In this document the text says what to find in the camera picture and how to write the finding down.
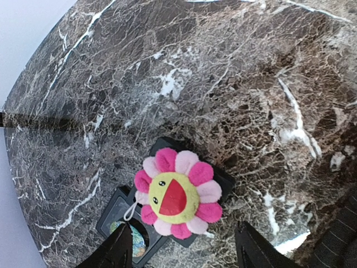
flower keychain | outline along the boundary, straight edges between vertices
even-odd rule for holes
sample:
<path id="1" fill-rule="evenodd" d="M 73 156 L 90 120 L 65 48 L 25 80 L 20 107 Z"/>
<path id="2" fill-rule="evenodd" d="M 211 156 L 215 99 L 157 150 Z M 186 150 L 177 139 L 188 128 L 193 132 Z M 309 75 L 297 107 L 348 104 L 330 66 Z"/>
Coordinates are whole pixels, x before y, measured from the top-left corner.
<path id="1" fill-rule="evenodd" d="M 162 236 L 182 240 L 193 233 L 211 236 L 208 224 L 222 217 L 222 207 L 217 203 L 222 189 L 213 177 L 212 166 L 199 161 L 197 154 L 161 149 L 155 157 L 146 158 L 143 170 L 136 174 L 136 202 L 124 219 L 132 218 L 139 203 L 143 205 L 142 221 L 153 225 Z"/>

brown marble countertop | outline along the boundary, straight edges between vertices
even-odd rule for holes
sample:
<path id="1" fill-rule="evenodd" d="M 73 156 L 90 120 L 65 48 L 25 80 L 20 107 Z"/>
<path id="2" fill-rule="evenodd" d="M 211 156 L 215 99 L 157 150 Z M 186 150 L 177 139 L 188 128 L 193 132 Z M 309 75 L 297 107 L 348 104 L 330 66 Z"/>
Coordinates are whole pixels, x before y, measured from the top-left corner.
<path id="1" fill-rule="evenodd" d="M 356 24 L 355 0 L 79 0 L 4 107 L 47 265 L 74 267 L 100 245 L 106 204 L 160 136 L 237 182 L 214 239 L 170 240 L 146 267 L 237 267 L 239 220 L 275 246 L 310 233 L 293 256 L 304 264 L 356 183 Z"/>

petal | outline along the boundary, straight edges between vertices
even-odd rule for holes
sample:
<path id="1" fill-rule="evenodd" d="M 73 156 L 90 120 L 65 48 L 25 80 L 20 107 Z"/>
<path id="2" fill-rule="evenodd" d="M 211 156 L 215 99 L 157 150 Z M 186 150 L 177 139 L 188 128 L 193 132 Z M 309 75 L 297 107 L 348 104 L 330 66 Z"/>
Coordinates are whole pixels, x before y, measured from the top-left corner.
<path id="1" fill-rule="evenodd" d="M 199 157 L 194 152 L 179 152 L 176 156 L 175 171 L 188 176 L 190 170 L 197 162 L 199 162 Z"/>
<path id="2" fill-rule="evenodd" d="M 156 232 L 158 232 L 162 236 L 169 236 L 171 234 L 171 226 L 172 224 L 164 222 L 160 219 L 158 219 L 154 223 Z"/>
<path id="3" fill-rule="evenodd" d="M 186 238 L 189 238 L 192 235 L 190 230 L 187 229 L 186 223 L 173 224 L 171 226 L 171 233 L 176 238 L 182 239 L 182 240 L 186 239 Z"/>
<path id="4" fill-rule="evenodd" d="M 205 162 L 198 162 L 189 173 L 189 178 L 194 186 L 199 186 L 213 179 L 213 167 Z"/>
<path id="5" fill-rule="evenodd" d="M 149 195 L 146 194 L 146 193 L 142 193 L 142 192 L 136 191 L 135 199 L 139 204 L 149 205 Z"/>
<path id="6" fill-rule="evenodd" d="M 144 170 L 140 170 L 138 173 L 136 173 L 134 183 L 135 183 L 135 187 L 140 192 L 148 193 L 151 182 L 152 179 L 146 174 Z"/>
<path id="7" fill-rule="evenodd" d="M 222 213 L 222 207 L 218 203 L 200 204 L 196 216 L 208 223 L 214 223 L 219 221 Z"/>
<path id="8" fill-rule="evenodd" d="M 177 152 L 171 148 L 157 151 L 155 159 L 156 166 L 161 172 L 175 172 L 175 160 Z"/>
<path id="9" fill-rule="evenodd" d="M 208 229 L 208 223 L 196 216 L 191 221 L 187 222 L 186 225 L 187 229 L 197 235 L 203 235 Z"/>
<path id="10" fill-rule="evenodd" d="M 143 168 L 150 178 L 155 178 L 160 171 L 156 167 L 155 157 L 148 157 L 143 162 Z"/>
<path id="11" fill-rule="evenodd" d="M 157 222 L 157 216 L 149 205 L 142 207 L 141 218 L 144 223 L 149 225 L 153 225 L 155 222 Z"/>
<path id="12" fill-rule="evenodd" d="M 201 203 L 215 203 L 222 196 L 221 186 L 214 180 L 210 180 L 198 186 L 197 192 L 200 196 Z"/>

